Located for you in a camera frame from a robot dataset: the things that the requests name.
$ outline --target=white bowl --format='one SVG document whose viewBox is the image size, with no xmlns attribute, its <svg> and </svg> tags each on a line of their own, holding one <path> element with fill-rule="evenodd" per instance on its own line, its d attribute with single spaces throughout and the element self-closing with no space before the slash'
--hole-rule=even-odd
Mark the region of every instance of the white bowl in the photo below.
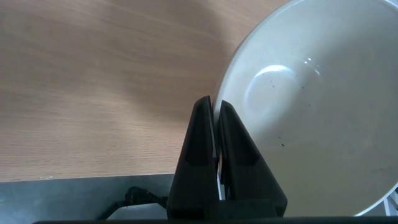
<svg viewBox="0 0 398 224">
<path fill-rule="evenodd" d="M 288 199 L 287 216 L 357 215 L 398 180 L 398 4 L 292 1 L 246 38 L 230 102 Z"/>
</svg>

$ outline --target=wooden table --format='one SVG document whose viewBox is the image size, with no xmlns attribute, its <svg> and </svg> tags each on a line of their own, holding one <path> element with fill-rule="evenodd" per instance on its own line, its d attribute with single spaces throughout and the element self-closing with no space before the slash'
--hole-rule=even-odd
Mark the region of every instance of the wooden table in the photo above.
<svg viewBox="0 0 398 224">
<path fill-rule="evenodd" d="M 0 181 L 175 170 L 194 102 L 286 1 L 0 2 Z"/>
</svg>

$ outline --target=gray surface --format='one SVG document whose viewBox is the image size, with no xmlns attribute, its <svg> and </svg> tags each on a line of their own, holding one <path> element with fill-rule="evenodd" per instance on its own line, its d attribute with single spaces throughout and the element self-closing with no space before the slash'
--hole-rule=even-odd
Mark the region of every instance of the gray surface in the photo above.
<svg viewBox="0 0 398 224">
<path fill-rule="evenodd" d="M 172 174 L 0 183 L 0 223 L 92 220 L 138 186 L 167 196 Z"/>
<path fill-rule="evenodd" d="M 159 204 L 135 205 L 119 208 L 108 220 L 167 219 L 166 209 Z"/>
</svg>

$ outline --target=wood grain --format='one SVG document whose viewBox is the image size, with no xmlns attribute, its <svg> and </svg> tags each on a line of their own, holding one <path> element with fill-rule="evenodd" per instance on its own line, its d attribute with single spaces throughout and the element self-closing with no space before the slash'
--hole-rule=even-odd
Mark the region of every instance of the wood grain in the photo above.
<svg viewBox="0 0 398 224">
<path fill-rule="evenodd" d="M 0 181 L 171 173 L 194 102 L 285 1 L 0 2 Z"/>
</svg>

